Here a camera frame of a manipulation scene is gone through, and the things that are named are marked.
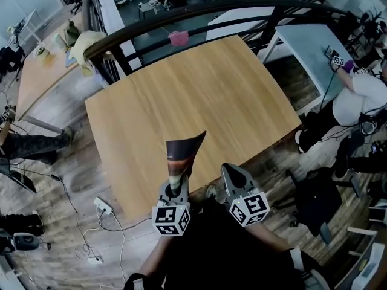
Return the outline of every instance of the power strip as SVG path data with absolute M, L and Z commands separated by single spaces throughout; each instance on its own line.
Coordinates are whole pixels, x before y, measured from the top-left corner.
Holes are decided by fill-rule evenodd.
M 97 208 L 99 208 L 100 210 L 105 210 L 104 214 L 107 214 L 107 215 L 110 215 L 111 212 L 113 211 L 113 209 L 108 205 L 106 204 L 105 202 L 103 202 L 100 198 L 96 197 L 94 199 L 94 204 L 97 206 Z

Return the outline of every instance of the person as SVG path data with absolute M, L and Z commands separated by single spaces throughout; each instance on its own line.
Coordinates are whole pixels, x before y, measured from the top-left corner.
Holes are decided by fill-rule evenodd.
M 357 173 L 384 173 L 387 172 L 387 153 L 385 142 L 382 149 L 371 153 L 368 157 L 352 157 L 353 153 L 365 143 L 364 135 L 355 131 L 340 143 L 334 164 L 335 175 L 344 177 L 349 169 Z
M 22 158 L 38 160 L 52 165 L 57 160 L 56 151 L 70 147 L 73 142 L 73 130 L 66 127 L 63 133 L 56 137 L 43 135 L 20 135 L 10 132 L 15 112 L 10 110 L 10 116 L 0 131 L 0 173 L 7 176 L 15 174 L 10 169 L 10 160 Z
M 367 55 L 365 55 L 359 60 L 355 60 L 356 65 L 361 68 L 368 68 L 370 64 L 372 64 L 374 61 L 382 59 L 385 56 L 382 50 L 387 47 L 387 25 L 383 21 L 381 21 L 379 25 L 382 29 L 383 34 L 375 42 L 374 47 Z
M 382 77 L 387 80 L 387 63 L 384 61 Z M 313 145 L 335 126 L 350 127 L 358 123 L 360 114 L 377 114 L 387 105 L 387 86 L 369 74 L 351 76 L 342 67 L 332 64 L 344 88 L 318 113 L 310 114 L 306 130 L 295 134 L 299 152 L 307 152 Z
M 318 272 L 326 287 L 316 290 L 333 289 L 313 258 L 293 250 L 260 222 L 240 226 L 225 206 L 210 197 L 203 212 L 192 216 L 182 236 L 160 238 L 124 290 L 140 289 L 134 287 L 138 280 L 144 290 L 162 289 L 165 278 L 165 290 L 307 289 L 293 252 L 305 271 Z

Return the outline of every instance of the person's arm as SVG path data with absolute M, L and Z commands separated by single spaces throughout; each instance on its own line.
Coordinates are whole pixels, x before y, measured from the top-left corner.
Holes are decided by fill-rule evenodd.
M 2 146 L 4 144 L 5 139 L 7 138 L 7 135 L 8 135 L 8 132 L 10 131 L 10 129 L 11 129 L 11 122 L 7 120 L 5 122 L 5 126 L 0 131 L 0 146 Z
M 340 81 L 347 87 L 350 91 L 354 92 L 353 88 L 353 78 L 345 70 L 338 65 L 332 64 L 333 71 L 336 72 L 337 76 L 340 78 Z
M 245 227 L 247 232 L 252 236 L 259 239 L 262 243 L 272 247 L 277 252 L 287 251 L 291 248 L 288 242 L 275 235 L 268 228 L 266 228 L 261 222 L 257 222 Z
M 377 47 L 377 48 L 384 48 L 384 47 L 386 47 L 386 45 L 384 45 L 383 43 L 376 43 L 375 47 Z
M 167 249 L 170 247 L 173 239 L 173 236 L 162 236 L 160 238 L 156 247 L 142 264 L 139 271 L 140 274 L 152 277 L 160 285 L 163 283 L 166 275 L 163 264 L 166 260 Z

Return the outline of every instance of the white cable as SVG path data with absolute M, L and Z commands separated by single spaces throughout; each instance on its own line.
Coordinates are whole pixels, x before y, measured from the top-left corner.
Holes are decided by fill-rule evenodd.
M 123 230 L 122 230 L 121 224 L 120 224 L 119 220 L 117 219 L 117 217 L 115 216 L 115 214 L 114 214 L 113 211 L 112 211 L 112 214 L 113 214 L 113 216 L 114 216 L 114 218 L 115 218 L 115 221 L 117 221 L 118 225 L 120 226 L 121 233 L 122 233 L 122 237 L 123 237 L 123 242 L 122 242 L 122 247 L 121 247 L 121 254 L 120 254 L 120 269 L 121 269 L 121 272 L 122 272 L 123 283 L 124 283 L 124 285 L 125 285 L 126 279 L 125 279 L 125 276 L 124 276 L 124 273 L 123 273 L 123 269 L 122 269 L 122 266 L 121 266 L 121 262 L 122 262 L 123 246 L 125 245 L 126 237 L 125 237 L 125 233 L 124 233 Z
M 123 252 L 123 247 L 125 245 L 126 237 L 125 237 L 125 233 L 123 232 L 123 229 L 122 229 L 122 226 L 121 226 L 119 220 L 117 219 L 117 217 L 115 216 L 113 211 L 111 213 L 113 214 L 113 217 L 114 217 L 115 221 L 117 221 L 118 225 L 120 226 L 122 237 L 123 237 L 123 242 L 122 242 L 122 246 L 121 246 L 121 253 L 120 253 L 120 269 L 121 269 L 121 273 L 122 273 L 123 287 L 125 287 L 126 279 L 125 279 L 125 275 L 123 273 L 123 269 L 122 269 L 122 264 L 121 263 L 122 263 L 122 252 Z M 97 212 L 97 218 L 98 218 L 99 224 L 101 224 L 101 221 L 100 221 L 99 216 L 98 216 L 98 212 Z M 117 288 L 117 287 L 112 287 L 112 286 L 100 285 L 100 287 L 99 287 L 100 290 L 103 290 L 102 287 L 107 287 L 107 288 L 111 288 L 111 289 L 123 289 L 123 287 Z
M 80 257 L 80 256 L 77 255 L 77 253 L 80 253 L 80 251 L 79 251 L 78 249 L 74 249 L 74 250 L 73 250 L 74 255 L 75 255 L 79 260 L 84 261 L 84 260 L 86 260 L 87 258 L 89 258 L 90 252 L 91 252 L 91 250 L 92 250 L 92 247 L 86 242 L 86 239 L 85 239 L 86 233 L 89 232 L 89 231 L 96 231 L 96 230 L 99 230 L 99 229 L 101 229 L 101 226 L 99 226 L 98 228 L 90 228 L 90 229 L 86 230 L 86 232 L 84 232 L 83 234 L 81 233 L 82 238 L 83 238 L 83 241 L 85 242 L 85 243 L 83 244 L 83 246 L 82 246 L 83 257 Z
M 118 287 L 111 287 L 111 286 L 105 286 L 105 285 L 100 285 L 100 286 L 99 286 L 99 288 L 100 288 L 101 290 L 103 290 L 102 287 L 107 287 L 107 288 L 111 288 L 111 289 L 123 289 L 123 287 L 118 288 Z

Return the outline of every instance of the wire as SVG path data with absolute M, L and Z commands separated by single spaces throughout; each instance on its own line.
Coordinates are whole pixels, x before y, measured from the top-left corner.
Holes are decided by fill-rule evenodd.
M 321 111 L 321 109 L 322 109 L 322 105 L 323 105 L 323 103 L 324 103 L 325 97 L 327 96 L 327 93 L 328 93 L 328 91 L 329 91 L 329 87 L 330 87 L 331 84 L 332 84 L 333 77 L 336 75 L 336 72 L 337 72 L 337 69 L 336 69 L 336 71 L 333 71 L 333 75 L 332 75 L 331 80 L 330 80 L 330 82 L 329 82 L 327 91 L 325 91 L 324 97 L 322 98 L 321 105 L 320 105 L 320 111 Z
M 22 127 L 18 126 L 17 124 L 11 123 L 13 126 L 18 127 L 19 129 L 22 129 L 27 135 L 30 135 L 26 130 L 24 130 Z
M 1 91 L 0 94 L 4 94 L 4 95 L 5 95 L 5 99 L 6 99 L 6 101 L 7 101 L 7 106 L 9 106 L 10 103 L 8 102 L 8 96 L 7 96 L 7 94 L 6 94 L 4 91 Z
M 123 229 L 122 229 L 122 226 L 121 226 L 119 220 L 117 219 L 117 217 L 115 216 L 113 211 L 111 213 L 113 214 L 115 221 L 117 221 L 118 225 L 120 226 L 121 233 L 122 233 L 122 238 L 123 238 L 122 246 L 121 246 L 121 253 L 120 253 L 120 269 L 121 269 L 121 272 L 122 272 L 123 284 L 125 285 L 126 279 L 125 279 L 125 275 L 124 275 L 123 269 L 122 269 L 122 252 L 123 252 L 123 246 L 125 245 L 126 237 L 125 237 L 125 233 L 123 232 Z
M 83 233 L 83 232 L 82 232 L 82 229 L 81 229 L 81 227 L 80 227 L 80 225 L 79 225 L 79 221 L 78 221 L 78 218 L 79 218 L 79 212 L 78 212 L 77 209 L 75 208 L 74 204 L 71 202 L 71 198 L 70 198 L 70 196 L 69 196 L 69 194 L 68 194 L 68 192 L 67 192 L 67 188 L 66 188 L 65 183 L 62 181 L 62 178 L 60 178 L 60 177 L 58 177 L 58 176 L 55 176 L 55 175 L 53 175 L 53 174 L 47 175 L 47 174 L 38 173 L 38 172 L 35 172 L 35 171 L 30 171 L 30 170 L 25 170 L 25 171 L 26 171 L 26 172 L 35 173 L 35 174 L 38 174 L 38 175 L 49 176 L 50 178 L 52 178 L 52 179 L 54 179 L 54 180 L 59 181 L 59 182 L 62 183 L 62 185 L 63 185 L 63 190 L 64 190 L 64 192 L 65 192 L 65 194 L 66 194 L 66 196 L 67 196 L 67 199 L 68 199 L 68 201 L 70 202 L 71 206 L 73 207 L 74 211 L 76 212 L 76 222 L 77 222 L 77 226 L 78 226 L 78 229 L 79 229 L 79 231 L 80 231 L 80 233 L 81 233 L 81 235 L 82 235 L 83 241 L 85 242 L 85 243 L 82 245 L 82 250 L 83 250 L 84 253 L 86 253 L 86 256 L 85 256 L 84 258 L 81 258 L 81 257 L 79 257 L 79 256 L 77 255 L 76 252 L 79 252 L 78 250 L 74 250 L 74 255 L 75 255 L 79 260 L 85 260 L 85 259 L 87 259 L 86 257 L 89 256 L 90 252 L 92 252 L 93 256 L 97 258 L 97 256 L 94 254 L 94 251 L 93 251 L 92 246 L 90 246 L 90 245 L 88 244 L 88 242 L 86 241 L 85 235 L 86 235 L 87 232 L 89 232 L 89 231 L 96 231 L 96 230 L 99 230 L 99 229 L 101 229 L 101 228 L 103 228 L 103 229 L 106 230 L 106 231 L 110 231 L 110 232 L 121 231 L 123 241 L 122 241 L 121 253 L 120 253 L 120 269 L 121 269 L 122 279 L 123 279 L 123 281 L 124 281 L 124 286 L 125 286 L 126 279 L 125 279 L 125 273 L 123 272 L 123 268 L 122 268 L 122 253 L 123 253 L 123 247 L 125 246 L 125 241 L 126 241 L 126 237 L 125 237 L 124 231 L 125 231 L 125 230 L 128 230 L 128 229 L 131 229 L 131 228 L 134 228 L 136 225 L 139 225 L 140 223 L 144 222 L 145 220 L 150 219 L 151 217 L 146 218 L 146 219 L 144 219 L 144 220 L 138 222 L 138 223 L 135 224 L 135 225 L 132 225 L 132 226 L 130 226 L 130 227 L 128 227 L 128 228 L 123 229 L 122 226 L 121 226 L 120 221 L 117 219 L 117 216 L 116 216 L 116 215 L 114 214 L 114 212 L 112 211 L 112 214 L 113 214 L 113 216 L 114 216 L 114 219 L 115 219 L 115 221 L 118 223 L 120 229 L 119 229 L 119 230 L 110 230 L 110 229 L 104 228 L 104 227 L 102 226 L 102 224 L 101 224 L 101 220 L 100 220 L 100 219 L 101 219 L 102 215 L 105 213 L 105 211 L 102 211 L 101 215 L 99 216 L 99 215 L 98 215 L 98 208 L 97 208 L 97 209 L 96 209 L 96 215 L 97 215 L 99 227 L 98 227 L 98 228 L 90 228 L 90 229 L 86 230 L 86 231 Z M 111 288 L 111 289 L 123 289 L 123 287 L 112 287 L 112 286 L 100 285 L 100 289 L 101 289 L 101 290 L 103 290 L 102 287 L 107 287 L 107 288 Z
M 118 229 L 118 230 L 107 229 L 107 228 L 105 228 L 105 227 L 102 225 L 101 220 L 99 220 L 99 224 L 100 224 L 101 228 L 103 228 L 103 229 L 106 230 L 106 231 L 109 231 L 109 232 L 119 232 L 119 231 L 126 231 L 126 230 L 129 230 L 129 229 L 132 229 L 132 228 L 138 226 L 139 224 L 142 224 L 144 221 L 150 220 L 150 219 L 152 219 L 152 217 L 145 218 L 145 219 L 143 219 L 143 220 L 137 222 L 135 225 L 131 225 L 130 227 L 124 228 L 124 229 L 122 229 L 122 230 L 121 230 L 121 229 Z
M 336 141 L 340 141 L 341 136 L 343 136 L 343 135 L 345 134 L 345 132 L 348 131 L 348 129 L 349 129 L 349 128 L 352 128 L 352 127 L 353 127 L 353 126 L 346 127 L 346 128 L 344 128 L 343 130 L 340 130 L 340 131 L 338 131 L 338 132 L 336 132 L 336 133 L 331 134 L 329 137 L 322 138 L 322 139 L 319 141 L 319 143 L 326 142 L 326 141 L 328 141 L 328 140 L 330 140 L 330 139 L 332 139 L 332 138 L 335 138 Z
M 43 175 L 43 176 L 49 176 L 49 177 L 52 178 L 52 176 L 51 176 L 51 175 L 48 175 L 48 174 L 38 173 L 38 172 L 34 172 L 34 171 L 30 171 L 30 170 L 24 170 L 24 169 L 23 169 L 23 171 L 31 172 L 31 173 L 35 173 L 35 174 Z
M 85 235 L 86 235 L 86 233 L 89 232 L 89 231 L 96 231 L 96 230 L 99 230 L 99 229 L 101 229 L 101 227 L 98 227 L 98 228 L 90 228 L 90 229 L 86 230 L 86 232 L 84 232 L 83 234 L 82 234 L 82 232 L 81 232 L 81 235 L 82 235 L 82 237 L 83 237 L 83 240 L 85 241 L 85 243 L 82 245 L 82 251 L 83 251 L 83 253 L 84 253 L 83 257 L 80 257 L 80 256 L 77 255 L 77 253 L 80 252 L 78 249 L 74 249 L 74 250 L 73 250 L 74 255 L 75 255 L 79 260 L 84 261 L 84 260 L 86 260 L 87 258 L 89 258 L 89 256 L 90 256 L 90 251 L 93 253 L 94 257 L 96 257 L 96 255 L 95 255 L 94 252 L 93 252 L 93 247 L 91 247 L 91 246 L 86 242 Z

